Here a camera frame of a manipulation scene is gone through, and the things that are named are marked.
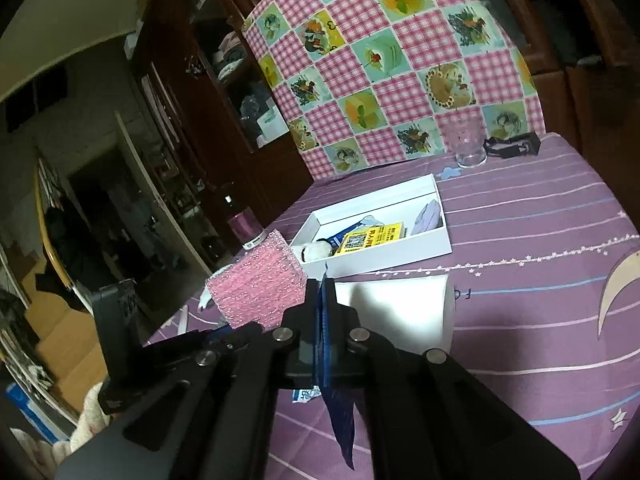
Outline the person left hand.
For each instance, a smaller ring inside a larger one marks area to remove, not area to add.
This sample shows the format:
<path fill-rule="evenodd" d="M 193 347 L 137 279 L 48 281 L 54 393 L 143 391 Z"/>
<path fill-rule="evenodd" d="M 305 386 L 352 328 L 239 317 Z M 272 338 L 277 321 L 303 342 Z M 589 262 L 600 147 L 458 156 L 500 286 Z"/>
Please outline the person left hand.
<path fill-rule="evenodd" d="M 99 402 L 99 393 L 102 386 L 102 382 L 98 382 L 85 396 L 84 407 L 80 413 L 78 424 L 70 438 L 70 452 L 72 453 L 111 425 L 112 416 L 102 411 Z"/>

